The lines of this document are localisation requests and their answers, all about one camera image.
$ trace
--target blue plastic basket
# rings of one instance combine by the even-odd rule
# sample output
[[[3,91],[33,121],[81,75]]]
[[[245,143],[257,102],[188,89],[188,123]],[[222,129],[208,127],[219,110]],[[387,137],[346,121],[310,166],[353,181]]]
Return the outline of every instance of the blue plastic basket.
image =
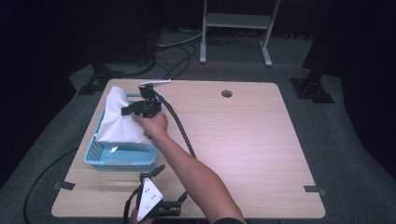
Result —
[[[158,149],[152,145],[116,146],[95,141],[104,114],[105,110],[96,125],[84,162],[92,165],[97,171],[147,172],[155,169]]]

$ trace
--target gray carpet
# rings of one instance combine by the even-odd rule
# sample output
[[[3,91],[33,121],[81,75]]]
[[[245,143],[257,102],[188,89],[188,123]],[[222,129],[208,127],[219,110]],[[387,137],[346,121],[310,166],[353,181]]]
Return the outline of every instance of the gray carpet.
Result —
[[[162,43],[177,42],[188,36],[163,31]],[[396,182],[362,147],[344,109],[341,80],[329,76],[321,80],[335,104],[321,105],[313,104],[310,100],[298,100],[293,91],[289,78],[306,77],[309,73],[309,70],[302,68],[302,64],[311,40],[272,37],[268,47],[274,64],[272,68],[263,64],[258,41],[258,37],[238,36],[235,43],[208,46],[206,64],[199,64],[198,50],[191,58],[189,67],[177,78],[274,82],[279,86],[312,176],[317,186],[327,192],[327,195],[322,196],[326,216],[313,220],[255,219],[250,222],[396,223]],[[186,56],[180,49],[156,54],[159,57],[157,66],[136,78],[162,79],[166,69]],[[114,69],[129,72],[138,71],[144,66],[111,65]],[[87,65],[71,75],[70,80],[79,90],[91,75],[92,67]],[[94,95],[76,94],[36,140],[12,177],[1,188],[0,223],[24,223],[23,202],[30,187],[52,162],[78,147],[100,97],[101,92]],[[120,218],[57,218],[51,214],[58,193],[52,186],[64,179],[74,155],[72,152],[59,160],[37,182],[26,209],[30,222],[121,223]]]

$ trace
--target hand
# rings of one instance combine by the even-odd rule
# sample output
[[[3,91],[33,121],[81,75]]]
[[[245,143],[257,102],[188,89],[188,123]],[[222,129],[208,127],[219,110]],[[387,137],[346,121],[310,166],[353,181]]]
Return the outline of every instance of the hand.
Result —
[[[137,210],[136,210],[136,208],[134,208],[134,210],[132,210],[132,214],[131,214],[132,224],[138,224],[138,223],[140,223],[140,224],[151,224],[154,221],[154,218],[147,218],[147,219],[145,219],[145,220],[143,220],[141,222],[138,222],[136,220],[136,217],[137,217]]]
[[[142,118],[137,115],[133,115],[132,119],[142,125],[144,129],[144,135],[150,137],[154,145],[155,139],[162,136],[168,136],[168,119],[162,112],[157,113],[152,119]]]

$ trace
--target round hole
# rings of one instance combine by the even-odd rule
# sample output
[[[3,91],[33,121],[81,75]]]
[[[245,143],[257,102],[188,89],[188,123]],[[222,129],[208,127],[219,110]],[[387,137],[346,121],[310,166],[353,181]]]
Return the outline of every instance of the round hole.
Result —
[[[233,93],[231,91],[222,91],[221,95],[224,96],[225,98],[230,98],[233,96]]]

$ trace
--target white shelf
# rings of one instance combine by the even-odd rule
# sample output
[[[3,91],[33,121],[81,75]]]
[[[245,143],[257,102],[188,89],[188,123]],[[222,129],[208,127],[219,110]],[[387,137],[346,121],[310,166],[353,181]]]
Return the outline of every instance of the white shelf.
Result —
[[[271,17],[257,16],[257,15],[207,13],[206,19],[207,19],[206,26],[266,30],[268,29],[268,24],[271,20]]]

